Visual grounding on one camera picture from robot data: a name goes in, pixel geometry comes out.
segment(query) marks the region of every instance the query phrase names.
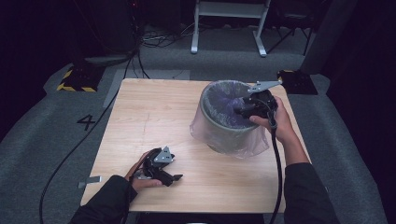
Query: transparent plastic bag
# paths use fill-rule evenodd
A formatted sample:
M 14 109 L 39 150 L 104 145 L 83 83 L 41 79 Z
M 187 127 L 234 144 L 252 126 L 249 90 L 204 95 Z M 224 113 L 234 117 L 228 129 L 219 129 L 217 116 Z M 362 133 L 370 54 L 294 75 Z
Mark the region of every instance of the transparent plastic bag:
M 235 80 L 210 83 L 201 94 L 195 118 L 190 125 L 192 137 L 213 150 L 248 158 L 268 149 L 265 129 L 234 112 L 249 96 L 249 85 Z

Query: gray floor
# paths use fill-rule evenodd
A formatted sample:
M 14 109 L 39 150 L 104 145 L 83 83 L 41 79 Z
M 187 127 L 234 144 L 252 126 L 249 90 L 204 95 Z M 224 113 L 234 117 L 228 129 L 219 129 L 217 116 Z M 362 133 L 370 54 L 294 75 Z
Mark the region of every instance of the gray floor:
M 278 35 L 276 31 L 265 30 L 262 38 L 267 47 L 278 40 Z M 142 63 L 155 78 L 255 82 L 276 80 L 278 70 L 298 69 L 304 60 L 304 37 L 299 32 L 266 58 L 259 56 L 250 29 L 206 30 L 201 33 L 196 55 L 190 54 L 190 47 L 190 35 L 166 48 L 142 47 Z M 141 78 L 137 59 L 133 64 Z M 44 86 L 47 96 L 15 124 L 0 145 L 0 223 L 38 222 L 39 199 L 46 182 L 63 157 L 87 133 L 77 121 L 89 114 L 93 120 L 99 118 L 109 95 L 114 94 L 120 83 L 125 65 L 108 67 L 99 92 L 95 93 L 56 91 L 70 65 L 50 77 Z M 159 70 L 166 75 L 154 75 Z M 131 66 L 128 74 L 134 76 Z M 318 95 L 289 98 L 337 216 L 342 223 L 387 223 L 376 184 L 326 96 L 329 80 L 322 75 L 312 79 Z M 83 189 L 78 189 L 77 183 L 90 174 L 110 113 L 111 108 L 54 177 L 44 201 L 46 223 L 67 223 L 78 208 Z M 282 215 L 277 223 L 283 223 Z

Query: yellow black hazard tape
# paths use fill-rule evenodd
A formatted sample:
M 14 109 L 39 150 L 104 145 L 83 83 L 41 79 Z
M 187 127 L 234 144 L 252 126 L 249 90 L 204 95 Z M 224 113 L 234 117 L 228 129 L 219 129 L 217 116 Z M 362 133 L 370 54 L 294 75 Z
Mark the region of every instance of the yellow black hazard tape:
M 105 68 L 93 68 L 89 74 L 82 74 L 70 67 L 64 74 L 57 91 L 98 91 L 98 85 Z

